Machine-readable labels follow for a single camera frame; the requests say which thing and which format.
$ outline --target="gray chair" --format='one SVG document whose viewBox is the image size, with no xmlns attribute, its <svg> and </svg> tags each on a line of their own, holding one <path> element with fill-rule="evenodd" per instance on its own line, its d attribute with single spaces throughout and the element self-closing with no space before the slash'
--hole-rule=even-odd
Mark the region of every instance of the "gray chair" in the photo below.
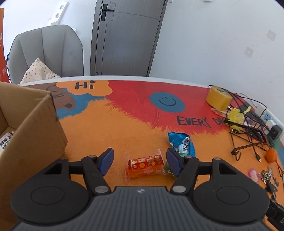
<svg viewBox="0 0 284 231">
<path fill-rule="evenodd" d="M 67 25 L 47 26 L 15 38 L 8 57 L 12 83 L 22 81 L 37 57 L 60 77 L 84 75 L 82 43 Z"/>
</svg>

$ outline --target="pillow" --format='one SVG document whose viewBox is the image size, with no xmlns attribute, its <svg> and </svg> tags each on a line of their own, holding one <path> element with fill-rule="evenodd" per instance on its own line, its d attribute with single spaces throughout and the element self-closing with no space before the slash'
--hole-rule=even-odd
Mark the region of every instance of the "pillow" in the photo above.
<svg viewBox="0 0 284 231">
<path fill-rule="evenodd" d="M 33 81 L 39 81 L 44 79 L 58 79 L 59 75 L 50 70 L 39 58 L 37 58 L 30 68 L 26 71 L 21 83 L 29 83 Z"/>
</svg>

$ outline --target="colorful tabletop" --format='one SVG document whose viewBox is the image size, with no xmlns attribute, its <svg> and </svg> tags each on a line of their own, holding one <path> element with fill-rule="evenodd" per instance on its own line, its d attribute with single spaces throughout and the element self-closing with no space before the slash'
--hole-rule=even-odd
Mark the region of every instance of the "colorful tabletop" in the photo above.
<svg viewBox="0 0 284 231">
<path fill-rule="evenodd" d="M 170 147 L 167 132 L 174 131 L 190 135 L 200 161 L 211 162 L 214 157 L 220 157 L 247 176 L 250 169 L 260 173 L 272 167 L 276 199 L 284 204 L 282 178 L 277 165 L 265 160 L 264 150 L 257 150 L 261 162 L 255 158 L 252 147 L 241 151 L 239 161 L 231 155 L 233 144 L 228 127 L 205 101 L 207 87 L 166 83 L 168 80 L 161 79 L 161 82 L 149 82 L 151 78 L 140 78 L 143 81 L 97 80 L 98 76 L 82 78 L 29 87 L 52 92 L 68 139 L 66 157 L 70 161 L 100 155 L 109 147 L 114 149 L 114 162 L 105 176 L 112 189 L 116 185 L 166 185 L 170 188 L 174 182 L 171 175 L 145 176 L 127 182 L 124 169 L 127 158 L 147 157 L 158 149 L 165 158 Z M 239 138 L 234 141 L 236 146 L 248 144 Z M 280 142 L 276 150 L 284 160 L 284 147 Z M 82 177 L 72 176 L 72 179 L 84 184 Z M 209 176 L 198 177 L 196 186 L 207 180 Z M 265 188 L 262 181 L 259 185 Z"/>
</svg>

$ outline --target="door handle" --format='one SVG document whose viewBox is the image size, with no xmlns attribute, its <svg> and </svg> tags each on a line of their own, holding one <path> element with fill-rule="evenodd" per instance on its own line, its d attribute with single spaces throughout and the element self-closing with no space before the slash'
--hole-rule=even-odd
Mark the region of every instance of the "door handle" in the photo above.
<svg viewBox="0 0 284 231">
<path fill-rule="evenodd" d="M 107 8 L 107 4 L 103 4 L 103 11 L 102 11 L 101 21 L 105 21 L 105 19 L 106 19 L 106 12 L 107 11 L 114 12 L 114 10 Z"/>
</svg>

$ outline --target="tape roll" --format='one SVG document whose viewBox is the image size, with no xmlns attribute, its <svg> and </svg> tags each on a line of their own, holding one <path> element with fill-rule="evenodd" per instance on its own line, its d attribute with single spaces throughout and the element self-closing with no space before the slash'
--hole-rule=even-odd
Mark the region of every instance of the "tape roll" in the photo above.
<svg viewBox="0 0 284 231">
<path fill-rule="evenodd" d="M 217 86 L 212 86 L 208 92 L 206 102 L 213 108 L 225 111 L 232 100 L 232 96 Z"/>
</svg>

